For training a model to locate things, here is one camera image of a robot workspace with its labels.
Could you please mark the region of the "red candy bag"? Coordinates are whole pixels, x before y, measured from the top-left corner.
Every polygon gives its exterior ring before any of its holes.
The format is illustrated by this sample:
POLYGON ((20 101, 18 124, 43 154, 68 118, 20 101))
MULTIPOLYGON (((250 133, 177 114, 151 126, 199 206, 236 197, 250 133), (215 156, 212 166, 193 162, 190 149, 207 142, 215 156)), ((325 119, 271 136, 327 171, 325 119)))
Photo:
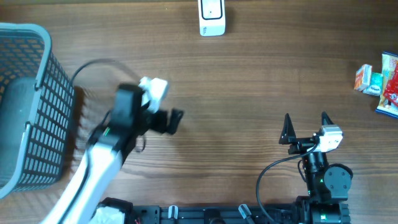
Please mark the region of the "red candy bag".
POLYGON ((386 88, 384 90, 383 96, 387 98, 392 104, 397 106, 397 70, 394 70, 394 75, 387 82, 386 88))

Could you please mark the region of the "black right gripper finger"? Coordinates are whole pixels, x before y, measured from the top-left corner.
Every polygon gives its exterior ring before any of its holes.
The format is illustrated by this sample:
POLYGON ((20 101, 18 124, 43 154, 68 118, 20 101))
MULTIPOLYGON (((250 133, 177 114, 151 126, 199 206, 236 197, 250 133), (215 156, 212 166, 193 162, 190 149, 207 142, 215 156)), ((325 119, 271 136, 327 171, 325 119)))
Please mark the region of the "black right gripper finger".
POLYGON ((330 117, 327 115, 327 113, 325 111, 323 111, 321 114, 321 122, 322 122, 322 126, 334 125, 334 122, 330 119, 330 117))
POLYGON ((297 143, 297 137, 292 124, 292 120, 290 118, 290 115, 286 113, 284 118, 284 125, 279 138, 279 144, 287 145, 287 144, 296 144, 296 143, 297 143))

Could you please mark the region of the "orange tissue pack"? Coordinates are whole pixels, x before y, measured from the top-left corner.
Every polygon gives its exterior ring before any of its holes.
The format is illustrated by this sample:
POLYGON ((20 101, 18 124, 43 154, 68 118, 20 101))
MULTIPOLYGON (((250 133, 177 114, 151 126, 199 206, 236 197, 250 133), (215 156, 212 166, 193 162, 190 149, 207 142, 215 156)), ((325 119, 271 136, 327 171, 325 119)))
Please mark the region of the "orange tissue pack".
POLYGON ((365 90, 371 82, 372 65, 364 64, 356 72, 354 89, 358 91, 365 90))

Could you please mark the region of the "teal tissue pack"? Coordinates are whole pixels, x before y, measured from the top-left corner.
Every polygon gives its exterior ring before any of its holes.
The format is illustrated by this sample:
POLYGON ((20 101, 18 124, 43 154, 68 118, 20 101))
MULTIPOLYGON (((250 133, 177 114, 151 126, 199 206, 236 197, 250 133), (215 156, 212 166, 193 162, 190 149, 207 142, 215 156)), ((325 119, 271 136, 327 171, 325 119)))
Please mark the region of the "teal tissue pack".
POLYGON ((383 74, 372 72, 370 84, 363 90, 363 93, 373 96, 380 96, 382 94, 382 86, 383 74))

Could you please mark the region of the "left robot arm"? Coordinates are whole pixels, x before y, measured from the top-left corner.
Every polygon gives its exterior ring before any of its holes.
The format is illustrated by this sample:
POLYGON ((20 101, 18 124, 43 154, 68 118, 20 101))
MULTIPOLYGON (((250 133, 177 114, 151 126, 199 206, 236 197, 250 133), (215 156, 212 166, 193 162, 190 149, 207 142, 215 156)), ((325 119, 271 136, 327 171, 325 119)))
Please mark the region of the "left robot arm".
POLYGON ((114 223, 125 217, 114 208, 100 205, 109 183, 148 130, 175 134, 183 116, 160 109, 169 83, 154 78, 140 84, 122 83, 116 91, 110 119, 93 130, 75 175, 44 223, 114 223))

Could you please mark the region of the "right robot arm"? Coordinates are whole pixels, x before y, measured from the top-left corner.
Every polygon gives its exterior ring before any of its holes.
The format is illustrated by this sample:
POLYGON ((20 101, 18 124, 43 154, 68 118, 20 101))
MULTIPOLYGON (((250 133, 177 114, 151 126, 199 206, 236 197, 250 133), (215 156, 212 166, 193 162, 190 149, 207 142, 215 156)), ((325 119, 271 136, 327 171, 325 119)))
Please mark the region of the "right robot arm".
POLYGON ((292 223, 349 223, 348 199, 353 171, 343 164, 329 164, 326 154, 343 140, 341 128, 322 113, 322 126, 308 138, 298 138, 288 114, 279 144, 288 145, 288 154, 298 156, 308 195, 298 196, 292 205, 292 223))

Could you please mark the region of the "yellow snack bag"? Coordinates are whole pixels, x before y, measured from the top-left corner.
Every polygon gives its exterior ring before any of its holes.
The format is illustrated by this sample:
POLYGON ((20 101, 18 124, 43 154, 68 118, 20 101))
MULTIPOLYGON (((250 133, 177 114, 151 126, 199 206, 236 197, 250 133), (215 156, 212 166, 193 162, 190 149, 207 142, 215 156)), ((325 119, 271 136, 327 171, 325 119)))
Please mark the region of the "yellow snack bag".
POLYGON ((382 53, 383 86, 376 112, 397 118, 397 54, 382 53))

